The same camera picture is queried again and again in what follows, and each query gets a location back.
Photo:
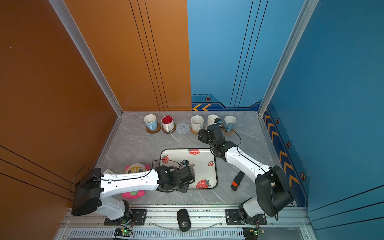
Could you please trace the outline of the white mug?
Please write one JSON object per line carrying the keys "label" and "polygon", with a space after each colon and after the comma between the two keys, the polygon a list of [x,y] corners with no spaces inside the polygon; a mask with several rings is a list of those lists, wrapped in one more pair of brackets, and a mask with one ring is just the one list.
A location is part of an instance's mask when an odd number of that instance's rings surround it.
{"label": "white mug", "polygon": [[191,129],[195,133],[199,133],[204,128],[204,118],[202,116],[193,116],[191,118]]}
{"label": "white mug", "polygon": [[208,121],[208,123],[207,123],[207,127],[208,127],[208,126],[211,126],[211,125],[213,125],[213,124],[215,124],[215,123],[216,123],[216,122],[215,122],[216,119],[219,119],[219,117],[218,117],[217,115],[209,115],[209,116],[207,117],[207,121]]}

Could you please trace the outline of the brown paw print coaster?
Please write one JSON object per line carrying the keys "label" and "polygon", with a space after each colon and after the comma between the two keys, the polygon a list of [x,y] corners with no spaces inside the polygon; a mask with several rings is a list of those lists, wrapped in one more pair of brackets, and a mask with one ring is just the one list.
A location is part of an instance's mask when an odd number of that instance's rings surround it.
{"label": "brown paw print coaster", "polygon": [[235,125],[227,125],[227,124],[222,124],[221,126],[222,132],[226,136],[230,136],[235,133]]}

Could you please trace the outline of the grey woven round coaster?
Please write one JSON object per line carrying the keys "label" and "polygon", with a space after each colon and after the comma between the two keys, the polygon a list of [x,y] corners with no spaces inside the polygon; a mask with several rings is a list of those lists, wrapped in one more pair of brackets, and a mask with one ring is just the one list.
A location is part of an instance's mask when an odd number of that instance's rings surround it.
{"label": "grey woven round coaster", "polygon": [[180,123],[177,125],[177,133],[180,135],[186,135],[190,132],[190,126],[185,123]]}

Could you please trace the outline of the glossy brown round coaster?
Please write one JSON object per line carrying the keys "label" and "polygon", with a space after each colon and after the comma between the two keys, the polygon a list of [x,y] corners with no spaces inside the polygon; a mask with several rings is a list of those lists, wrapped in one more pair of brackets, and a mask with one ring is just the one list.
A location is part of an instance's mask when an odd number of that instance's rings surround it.
{"label": "glossy brown round coaster", "polygon": [[164,126],[161,126],[161,130],[165,133],[165,134],[172,134],[176,131],[177,129],[177,125],[174,125],[174,128],[172,130],[170,130],[169,132],[167,132],[164,128]]}

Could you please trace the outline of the red inside mug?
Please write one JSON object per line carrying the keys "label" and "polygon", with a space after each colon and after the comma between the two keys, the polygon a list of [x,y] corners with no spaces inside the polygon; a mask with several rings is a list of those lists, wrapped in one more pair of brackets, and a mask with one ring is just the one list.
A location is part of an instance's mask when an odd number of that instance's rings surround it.
{"label": "red inside mug", "polygon": [[162,126],[164,126],[165,130],[169,132],[174,128],[174,118],[172,116],[164,116],[161,119]]}

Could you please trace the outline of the matte brown round coaster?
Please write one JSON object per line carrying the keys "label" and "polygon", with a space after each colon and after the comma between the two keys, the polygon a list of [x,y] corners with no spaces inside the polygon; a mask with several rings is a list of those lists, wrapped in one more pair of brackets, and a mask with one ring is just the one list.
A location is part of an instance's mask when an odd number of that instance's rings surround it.
{"label": "matte brown round coaster", "polygon": [[150,130],[148,127],[146,127],[146,131],[149,133],[149,134],[156,134],[158,133],[160,130],[162,129],[162,125],[160,123],[158,123],[157,125],[157,128],[155,130]]}

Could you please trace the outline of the light blue mug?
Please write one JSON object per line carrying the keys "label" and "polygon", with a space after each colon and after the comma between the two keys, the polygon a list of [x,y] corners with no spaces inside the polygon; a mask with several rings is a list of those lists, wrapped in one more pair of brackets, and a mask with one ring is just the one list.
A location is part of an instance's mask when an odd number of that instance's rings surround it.
{"label": "light blue mug", "polygon": [[155,131],[158,128],[157,117],[153,114],[146,115],[144,122],[150,131]]}

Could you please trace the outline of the tan rattan round coaster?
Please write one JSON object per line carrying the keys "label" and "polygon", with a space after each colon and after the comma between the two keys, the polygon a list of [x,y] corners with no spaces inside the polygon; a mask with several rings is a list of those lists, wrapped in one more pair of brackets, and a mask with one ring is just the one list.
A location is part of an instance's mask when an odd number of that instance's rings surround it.
{"label": "tan rattan round coaster", "polygon": [[191,131],[194,135],[198,135],[198,134],[199,134],[199,131],[194,131],[192,127],[190,127],[190,131]]}

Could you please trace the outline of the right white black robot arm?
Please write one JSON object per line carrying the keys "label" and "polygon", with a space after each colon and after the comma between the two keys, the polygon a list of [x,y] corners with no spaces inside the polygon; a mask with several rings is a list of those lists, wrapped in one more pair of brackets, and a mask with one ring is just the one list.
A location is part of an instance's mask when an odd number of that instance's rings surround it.
{"label": "right white black robot arm", "polygon": [[256,216],[262,214],[278,220],[279,212],[295,200],[283,169],[262,164],[245,154],[238,145],[225,139],[220,125],[213,124],[200,130],[198,140],[208,144],[215,157],[237,167],[253,180],[256,196],[239,205],[239,215],[244,224],[251,224]]}

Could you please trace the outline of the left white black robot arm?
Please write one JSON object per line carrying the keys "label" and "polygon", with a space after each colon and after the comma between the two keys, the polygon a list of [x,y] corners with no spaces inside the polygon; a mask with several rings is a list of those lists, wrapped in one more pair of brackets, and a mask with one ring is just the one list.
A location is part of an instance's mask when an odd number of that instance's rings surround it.
{"label": "left white black robot arm", "polygon": [[75,184],[71,214],[96,213],[105,216],[113,225],[123,225],[132,219],[129,203],[114,196],[138,191],[186,193],[194,181],[192,166],[159,166],[146,172],[123,175],[103,174],[100,168],[92,169]]}

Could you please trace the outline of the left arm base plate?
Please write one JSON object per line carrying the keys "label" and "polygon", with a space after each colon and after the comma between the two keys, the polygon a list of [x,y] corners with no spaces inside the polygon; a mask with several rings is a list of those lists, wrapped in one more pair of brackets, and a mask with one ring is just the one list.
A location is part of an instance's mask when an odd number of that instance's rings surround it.
{"label": "left arm base plate", "polygon": [[106,218],[104,221],[105,226],[144,226],[147,217],[146,209],[133,209],[130,210],[130,217],[123,217],[122,220],[112,221],[109,218]]}

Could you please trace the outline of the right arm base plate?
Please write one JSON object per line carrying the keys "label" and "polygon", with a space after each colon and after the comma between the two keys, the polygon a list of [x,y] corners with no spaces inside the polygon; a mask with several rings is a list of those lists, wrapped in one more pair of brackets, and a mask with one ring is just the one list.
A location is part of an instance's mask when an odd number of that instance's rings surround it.
{"label": "right arm base plate", "polygon": [[234,225],[254,225],[254,226],[266,226],[267,218],[264,214],[259,214],[251,217],[249,220],[242,220],[239,209],[226,209],[226,223],[229,226]]}

